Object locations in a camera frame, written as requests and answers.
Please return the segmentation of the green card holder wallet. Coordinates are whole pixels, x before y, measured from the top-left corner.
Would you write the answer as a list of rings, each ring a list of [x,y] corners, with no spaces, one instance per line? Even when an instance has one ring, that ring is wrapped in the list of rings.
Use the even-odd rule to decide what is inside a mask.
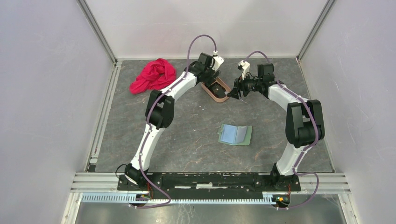
[[[252,126],[233,126],[222,124],[217,134],[218,142],[231,146],[248,146],[250,145]]]

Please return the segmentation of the pink oval card tray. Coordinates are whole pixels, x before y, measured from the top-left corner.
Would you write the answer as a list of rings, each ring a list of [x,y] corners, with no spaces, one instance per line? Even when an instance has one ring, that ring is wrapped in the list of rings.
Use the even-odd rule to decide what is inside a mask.
[[[227,94],[231,88],[219,77],[209,86],[205,83],[200,83],[200,85],[215,102],[222,103],[229,99]]]

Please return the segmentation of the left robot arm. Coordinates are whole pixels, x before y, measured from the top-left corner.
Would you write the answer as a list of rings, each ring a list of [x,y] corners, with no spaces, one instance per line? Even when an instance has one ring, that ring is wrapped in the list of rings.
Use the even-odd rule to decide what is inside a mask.
[[[198,60],[188,62],[181,75],[169,86],[150,93],[146,108],[146,125],[138,150],[126,165],[124,174],[119,176],[120,185],[130,185],[135,190],[147,184],[146,173],[153,151],[166,128],[174,119],[175,103],[189,89],[199,83],[211,85],[220,74],[224,58],[201,53]]]

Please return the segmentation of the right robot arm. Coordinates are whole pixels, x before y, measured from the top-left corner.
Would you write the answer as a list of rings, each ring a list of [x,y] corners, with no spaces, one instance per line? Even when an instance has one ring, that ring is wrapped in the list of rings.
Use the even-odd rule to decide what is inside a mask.
[[[258,92],[286,111],[285,135],[288,143],[280,160],[274,164],[269,181],[273,189],[282,190],[288,183],[296,181],[301,160],[324,138],[321,103],[297,95],[277,80],[271,63],[259,64],[256,76],[250,74],[250,63],[246,61],[240,61],[238,69],[241,76],[235,79],[229,97],[242,99],[250,92]]]

